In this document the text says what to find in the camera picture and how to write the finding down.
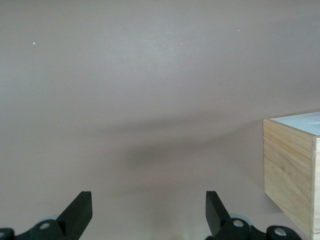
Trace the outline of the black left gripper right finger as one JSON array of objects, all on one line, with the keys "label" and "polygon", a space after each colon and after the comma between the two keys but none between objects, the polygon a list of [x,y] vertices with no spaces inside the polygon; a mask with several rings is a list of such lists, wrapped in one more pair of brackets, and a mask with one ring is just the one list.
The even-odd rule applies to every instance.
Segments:
[{"label": "black left gripper right finger", "polygon": [[248,221],[231,217],[216,191],[207,191],[205,217],[211,232],[208,240],[265,240],[267,235]]}]

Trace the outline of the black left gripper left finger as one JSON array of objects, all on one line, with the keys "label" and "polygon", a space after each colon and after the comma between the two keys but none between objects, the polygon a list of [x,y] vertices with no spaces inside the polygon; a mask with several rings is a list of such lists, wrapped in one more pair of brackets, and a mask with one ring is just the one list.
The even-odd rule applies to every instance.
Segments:
[{"label": "black left gripper left finger", "polygon": [[37,223],[16,240],[78,240],[93,217],[92,193],[82,191],[55,219]]}]

